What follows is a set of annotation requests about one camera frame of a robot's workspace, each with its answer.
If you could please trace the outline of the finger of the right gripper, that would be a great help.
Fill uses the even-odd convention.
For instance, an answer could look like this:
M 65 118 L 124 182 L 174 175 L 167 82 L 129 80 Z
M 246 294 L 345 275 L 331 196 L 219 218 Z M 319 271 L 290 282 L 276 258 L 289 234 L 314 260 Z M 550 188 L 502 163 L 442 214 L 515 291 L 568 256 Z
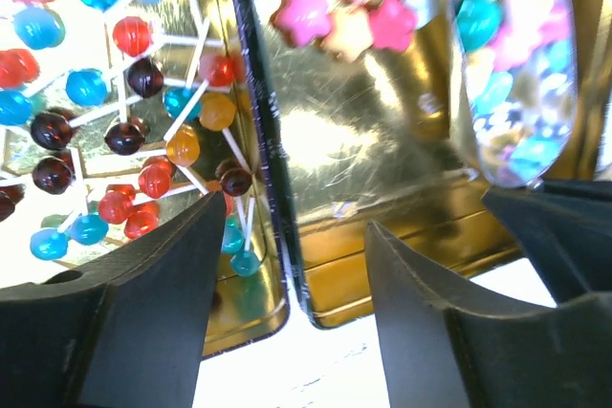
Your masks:
M 515 237 L 557 303 L 611 291 L 611 182 L 492 186 L 483 205 Z

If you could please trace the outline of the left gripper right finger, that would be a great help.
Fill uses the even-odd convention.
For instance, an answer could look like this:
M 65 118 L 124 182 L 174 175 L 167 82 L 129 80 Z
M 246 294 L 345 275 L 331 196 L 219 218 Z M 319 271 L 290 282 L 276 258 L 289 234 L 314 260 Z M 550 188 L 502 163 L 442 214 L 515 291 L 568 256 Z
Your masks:
M 379 223 L 368 282 L 394 407 L 607 407 L 611 296 L 555 308 L 483 288 Z

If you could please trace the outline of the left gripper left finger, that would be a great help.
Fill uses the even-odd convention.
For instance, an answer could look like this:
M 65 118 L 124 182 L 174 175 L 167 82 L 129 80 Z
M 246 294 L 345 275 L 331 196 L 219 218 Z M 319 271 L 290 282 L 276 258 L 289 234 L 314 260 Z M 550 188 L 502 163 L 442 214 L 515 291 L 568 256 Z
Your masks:
M 92 262 L 2 289 L 2 405 L 190 406 L 225 219 L 210 193 Z

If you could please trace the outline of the shiny metal scoop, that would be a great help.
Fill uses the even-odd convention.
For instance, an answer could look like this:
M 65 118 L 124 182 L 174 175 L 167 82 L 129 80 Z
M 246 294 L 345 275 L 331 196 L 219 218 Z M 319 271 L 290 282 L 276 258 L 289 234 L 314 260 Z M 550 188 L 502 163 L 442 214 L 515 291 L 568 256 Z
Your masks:
M 492 184 L 539 179 L 578 106 L 571 0 L 447 0 L 451 138 Z

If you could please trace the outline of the candy tin box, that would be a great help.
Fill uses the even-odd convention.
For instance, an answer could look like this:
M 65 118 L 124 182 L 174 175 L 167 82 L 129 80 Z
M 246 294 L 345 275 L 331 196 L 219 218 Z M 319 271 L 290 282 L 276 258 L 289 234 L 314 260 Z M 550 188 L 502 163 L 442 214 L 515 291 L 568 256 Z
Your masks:
M 580 99 L 576 131 L 568 150 L 548 175 L 554 178 L 593 176 L 598 152 L 596 135 L 603 124 L 603 90 L 596 88 L 611 29 L 604 30 L 604 14 L 611 25 L 611 0 L 574 0 L 579 40 Z M 199 0 L 211 20 L 210 37 L 227 53 L 239 48 L 232 0 Z M 260 20 L 261 43 L 266 45 L 270 82 L 278 98 L 276 128 L 261 128 L 265 140 L 282 142 L 288 179 L 273 179 L 274 193 L 258 171 L 250 193 L 291 204 L 295 241 L 288 254 L 277 248 L 280 223 L 265 208 L 263 198 L 254 218 L 255 252 L 263 267 L 254 280 L 238 280 L 229 256 L 220 262 L 218 287 L 221 306 L 211 313 L 204 356 L 220 354 L 276 332 L 289 317 L 286 291 L 293 279 L 302 310 L 314 326 L 330 329 L 372 312 L 363 255 L 364 229 L 379 221 L 424 255 L 472 277 L 521 257 L 507 230 L 480 202 L 488 187 L 482 178 L 469 178 L 458 150 L 448 139 L 448 24 L 443 14 L 416 33 L 404 54 L 368 52 L 352 64 L 342 64 L 311 46 L 290 49 L 265 24 L 280 0 L 254 2 Z M 153 6 L 133 2 L 128 16 L 141 16 L 154 30 L 195 36 L 187 0 L 163 0 Z M 68 32 L 55 48 L 31 51 L 40 76 L 53 77 L 74 64 L 76 70 L 103 72 L 122 58 L 100 11 L 79 0 L 54 0 L 35 6 L 58 13 Z M 136 183 L 143 160 L 111 154 L 104 144 L 106 131 L 119 120 L 111 113 L 78 128 L 69 146 L 82 155 L 88 191 L 101 198 L 112 179 Z M 12 216 L 1 223 L 1 286 L 42 279 L 43 274 L 72 268 L 128 244 L 123 225 L 111 225 L 99 245 L 70 242 L 59 261 L 37 260 L 29 249 L 40 226 L 61 223 L 78 205 L 78 190 L 50 195 L 31 181 Z

